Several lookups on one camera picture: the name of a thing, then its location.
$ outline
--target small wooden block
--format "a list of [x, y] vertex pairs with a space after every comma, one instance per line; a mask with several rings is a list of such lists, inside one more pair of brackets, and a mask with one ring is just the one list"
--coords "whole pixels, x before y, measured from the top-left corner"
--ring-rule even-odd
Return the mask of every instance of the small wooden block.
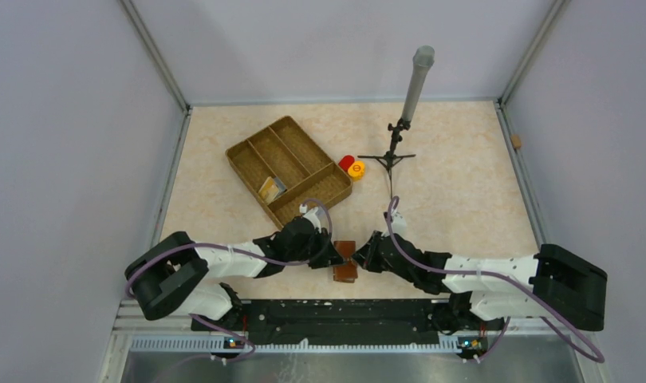
[[356, 252], [356, 241], [335, 241], [335, 250], [345, 259], [344, 265], [333, 267], [333, 280], [335, 282], [353, 283], [358, 278], [356, 262], [351, 259]]
[[520, 141], [520, 136], [517, 134], [512, 134], [511, 135], [511, 146], [513, 149], [518, 150], [522, 146], [522, 142]]

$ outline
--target brown block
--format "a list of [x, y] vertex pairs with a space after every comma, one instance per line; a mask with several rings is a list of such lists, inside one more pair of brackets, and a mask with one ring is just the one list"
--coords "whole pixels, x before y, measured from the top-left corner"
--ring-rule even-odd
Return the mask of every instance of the brown block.
[[335, 250], [345, 259], [344, 265], [333, 267], [333, 280], [335, 282], [353, 283], [358, 278], [356, 262], [351, 255], [356, 252], [356, 241], [335, 241]]

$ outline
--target gray cylinder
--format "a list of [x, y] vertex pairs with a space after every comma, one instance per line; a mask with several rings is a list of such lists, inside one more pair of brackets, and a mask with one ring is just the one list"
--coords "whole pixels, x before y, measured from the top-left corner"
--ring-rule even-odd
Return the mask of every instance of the gray cylinder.
[[417, 108], [417, 101], [420, 100], [424, 80], [427, 78], [428, 70], [433, 66], [435, 51], [429, 45], [422, 45], [417, 49], [412, 58], [412, 78], [408, 87], [408, 95], [405, 97], [403, 114], [400, 118], [405, 122], [412, 121], [412, 116]]

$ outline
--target gray floor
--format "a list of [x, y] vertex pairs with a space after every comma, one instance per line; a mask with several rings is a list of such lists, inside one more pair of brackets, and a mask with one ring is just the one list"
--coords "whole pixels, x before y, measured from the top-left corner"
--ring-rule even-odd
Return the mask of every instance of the gray floor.
[[122, 383], [583, 382], [574, 353], [556, 337], [503, 339], [481, 365], [446, 354], [256, 354], [223, 367], [199, 359], [165, 372], [189, 353], [131, 353]]

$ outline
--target beige table surface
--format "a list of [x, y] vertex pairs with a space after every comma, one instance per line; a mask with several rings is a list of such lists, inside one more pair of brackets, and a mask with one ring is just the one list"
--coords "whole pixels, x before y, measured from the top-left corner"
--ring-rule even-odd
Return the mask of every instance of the beige table surface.
[[[382, 155], [389, 122], [402, 103], [258, 105], [194, 108], [163, 226], [163, 237], [186, 231], [196, 242], [240, 243], [276, 231], [234, 173], [225, 150], [290, 115], [333, 160]], [[501, 128], [490, 101], [423, 102], [397, 154], [415, 153], [394, 169], [394, 192], [408, 222], [406, 239], [419, 249], [509, 258], [537, 251]], [[377, 163], [351, 196], [330, 211], [333, 238], [361, 247], [384, 230], [388, 178]], [[287, 267], [263, 279], [225, 278], [241, 298], [432, 297], [394, 274], [359, 268], [353, 284], [332, 270]]]

